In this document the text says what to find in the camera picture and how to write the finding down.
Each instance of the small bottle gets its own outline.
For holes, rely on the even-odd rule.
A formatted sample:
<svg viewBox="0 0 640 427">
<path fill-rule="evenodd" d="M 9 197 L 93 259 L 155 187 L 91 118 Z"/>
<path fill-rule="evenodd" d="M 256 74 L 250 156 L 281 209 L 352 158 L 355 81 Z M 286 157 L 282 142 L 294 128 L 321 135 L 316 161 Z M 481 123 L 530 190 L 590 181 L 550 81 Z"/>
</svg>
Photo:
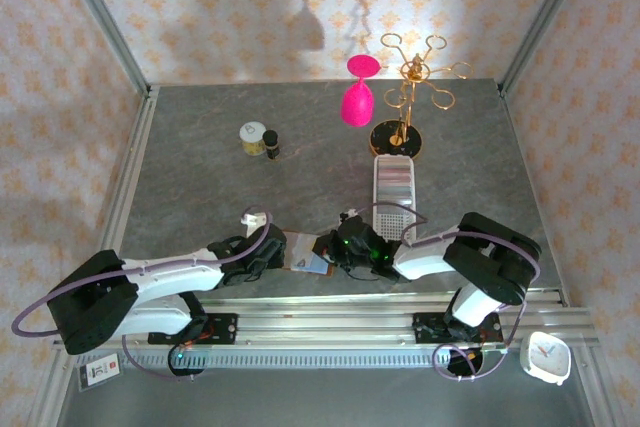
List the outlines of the small bottle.
<svg viewBox="0 0 640 427">
<path fill-rule="evenodd" d="M 262 141 L 267 148 L 267 157 L 270 160 L 276 160 L 276 157 L 280 153 L 280 147 L 278 147 L 278 134 L 275 130 L 267 130 L 262 134 Z"/>
</svg>

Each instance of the gold mug tree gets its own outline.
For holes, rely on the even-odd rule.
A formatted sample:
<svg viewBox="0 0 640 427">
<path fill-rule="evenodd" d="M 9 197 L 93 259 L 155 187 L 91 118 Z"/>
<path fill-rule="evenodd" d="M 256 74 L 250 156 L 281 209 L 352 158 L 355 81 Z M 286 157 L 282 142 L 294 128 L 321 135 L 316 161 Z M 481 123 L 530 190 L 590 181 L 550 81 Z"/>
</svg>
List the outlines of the gold mug tree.
<svg viewBox="0 0 640 427">
<path fill-rule="evenodd" d="M 425 54 L 422 57 L 420 54 L 415 54 L 411 60 L 407 58 L 400 48 L 402 37 L 398 34 L 386 33 L 380 37 L 380 42 L 385 47 L 396 49 L 400 52 L 404 63 L 400 67 L 400 75 L 402 75 L 400 89 L 390 89 L 384 94 L 385 103 L 389 107 L 398 109 L 398 120 L 386 120 L 373 128 L 370 137 L 371 149 L 376 155 L 394 154 L 415 157 L 422 147 L 422 137 L 411 124 L 412 110 L 416 102 L 416 86 L 418 84 L 426 84 L 431 87 L 431 102 L 439 109 L 447 110 L 455 105 L 456 97 L 449 90 L 438 89 L 430 81 L 431 75 L 438 72 L 449 72 L 459 79 L 468 79 L 473 75 L 473 67 L 467 62 L 455 62 L 449 67 L 431 70 L 427 65 L 429 54 L 434 50 L 442 50 L 447 46 L 446 39 L 440 35 L 427 37 L 425 39 L 427 44 Z M 392 99 L 393 95 L 397 99 L 395 102 L 392 101 L 395 100 Z M 448 103 L 442 104 L 439 102 L 444 98 L 448 98 Z"/>
</svg>

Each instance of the black base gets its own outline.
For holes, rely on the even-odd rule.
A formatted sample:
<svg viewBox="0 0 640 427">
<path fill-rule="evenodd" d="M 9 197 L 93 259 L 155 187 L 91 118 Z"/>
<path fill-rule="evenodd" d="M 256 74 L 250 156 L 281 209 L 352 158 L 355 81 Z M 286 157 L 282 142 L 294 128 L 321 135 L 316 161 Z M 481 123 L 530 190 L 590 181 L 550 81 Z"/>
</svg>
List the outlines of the black base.
<svg viewBox="0 0 640 427">
<path fill-rule="evenodd" d="M 212 331 L 213 335 L 206 339 L 196 340 L 194 344 L 202 345 L 232 345 L 236 342 L 238 331 L 238 314 L 207 314 L 209 320 L 202 329 L 203 332 Z M 160 332 L 149 333 L 147 339 L 151 345 L 176 345 L 180 342 L 178 335 L 166 335 Z"/>
<path fill-rule="evenodd" d="M 444 323 L 444 315 L 444 312 L 417 312 L 413 314 L 412 326 L 416 336 L 416 344 L 448 344 L 463 340 L 449 334 Z M 484 344 L 485 342 L 501 343 L 504 341 L 500 317 L 495 312 L 487 315 L 476 330 L 476 334 L 468 342 Z"/>
<path fill-rule="evenodd" d="M 391 137 L 398 131 L 399 120 L 385 120 L 371 131 L 369 145 L 375 155 L 408 155 L 415 157 L 422 148 L 422 137 L 415 127 L 407 129 L 407 140 L 403 144 L 393 145 Z"/>
</svg>

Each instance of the clock face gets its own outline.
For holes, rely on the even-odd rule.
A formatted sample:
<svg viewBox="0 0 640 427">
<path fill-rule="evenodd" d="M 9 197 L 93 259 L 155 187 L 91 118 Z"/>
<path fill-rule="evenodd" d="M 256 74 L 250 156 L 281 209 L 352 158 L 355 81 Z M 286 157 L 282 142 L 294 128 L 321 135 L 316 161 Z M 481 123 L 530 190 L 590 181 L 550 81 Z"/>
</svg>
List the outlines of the clock face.
<svg viewBox="0 0 640 427">
<path fill-rule="evenodd" d="M 529 359 L 539 369 L 557 376 L 567 373 L 569 349 L 566 344 L 552 336 L 535 336 L 531 338 Z"/>
</svg>

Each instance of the jar lid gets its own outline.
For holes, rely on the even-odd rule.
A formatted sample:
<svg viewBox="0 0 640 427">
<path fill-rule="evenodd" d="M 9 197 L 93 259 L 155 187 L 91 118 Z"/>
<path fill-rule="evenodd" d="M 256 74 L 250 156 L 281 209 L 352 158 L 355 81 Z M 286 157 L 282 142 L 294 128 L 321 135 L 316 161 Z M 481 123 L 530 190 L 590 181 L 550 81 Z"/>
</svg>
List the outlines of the jar lid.
<svg viewBox="0 0 640 427">
<path fill-rule="evenodd" d="M 267 130 L 266 127 L 260 122 L 247 122 L 240 127 L 240 138 L 244 142 L 249 142 L 250 144 L 260 142 L 265 130 Z"/>
<path fill-rule="evenodd" d="M 278 145 L 278 133 L 275 130 L 267 130 L 262 134 L 262 140 L 267 147 L 275 147 Z"/>
</svg>

